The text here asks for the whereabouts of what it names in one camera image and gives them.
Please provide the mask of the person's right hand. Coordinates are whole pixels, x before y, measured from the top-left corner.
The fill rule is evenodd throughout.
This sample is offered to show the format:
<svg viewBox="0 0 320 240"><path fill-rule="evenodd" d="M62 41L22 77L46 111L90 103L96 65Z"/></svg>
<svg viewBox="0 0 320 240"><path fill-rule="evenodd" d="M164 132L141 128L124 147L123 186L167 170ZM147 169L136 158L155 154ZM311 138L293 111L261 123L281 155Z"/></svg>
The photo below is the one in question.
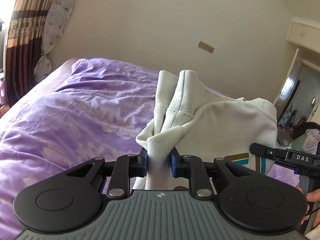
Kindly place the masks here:
<svg viewBox="0 0 320 240"><path fill-rule="evenodd" d="M296 188L302 193L304 194L304 191L302 190L302 188L300 187L300 184L297 184L296 185ZM315 202L319 202L319 198L320 198L320 193L319 193L319 189L315 190L315 191L312 191L312 192L309 192L307 195L306 195L306 200L308 202L311 202L311 203L315 203ZM303 220L301 221L300 224L303 224L306 220L308 219L308 216L305 216L303 218ZM316 212L316 216L314 218L314 221L313 221L313 224L312 224L312 228L316 228L318 225L319 225L319 221L320 221L320 216L319 216L319 210Z"/></svg>

